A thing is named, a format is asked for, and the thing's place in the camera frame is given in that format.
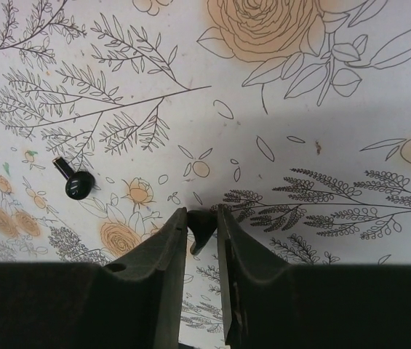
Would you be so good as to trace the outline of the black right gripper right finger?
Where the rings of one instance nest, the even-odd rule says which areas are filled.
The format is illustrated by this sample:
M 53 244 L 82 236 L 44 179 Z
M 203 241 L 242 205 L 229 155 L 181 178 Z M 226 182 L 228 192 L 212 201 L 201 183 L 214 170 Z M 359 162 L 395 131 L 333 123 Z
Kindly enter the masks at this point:
M 290 264 L 218 208 L 232 348 L 411 348 L 411 265 Z

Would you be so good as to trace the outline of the black earbud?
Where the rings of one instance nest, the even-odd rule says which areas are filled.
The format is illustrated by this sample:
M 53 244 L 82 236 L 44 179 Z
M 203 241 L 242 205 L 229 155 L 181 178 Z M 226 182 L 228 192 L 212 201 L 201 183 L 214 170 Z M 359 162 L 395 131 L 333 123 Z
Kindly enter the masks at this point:
M 217 229 L 217 223 L 217 215 L 209 211 L 190 210 L 187 212 L 187 226 L 194 237 L 194 243 L 190 248 L 192 255 L 198 255 L 206 246 Z
M 53 160 L 55 168 L 65 178 L 65 193 L 73 200 L 83 200 L 91 193 L 95 185 L 95 178 L 86 171 L 74 171 L 63 157 Z

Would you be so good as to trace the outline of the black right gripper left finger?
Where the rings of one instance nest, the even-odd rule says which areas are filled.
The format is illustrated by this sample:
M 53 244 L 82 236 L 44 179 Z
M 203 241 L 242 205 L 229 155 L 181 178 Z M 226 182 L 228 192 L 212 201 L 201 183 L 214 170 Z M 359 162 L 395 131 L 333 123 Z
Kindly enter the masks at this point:
M 0 262 L 0 348 L 176 348 L 187 211 L 117 260 Z

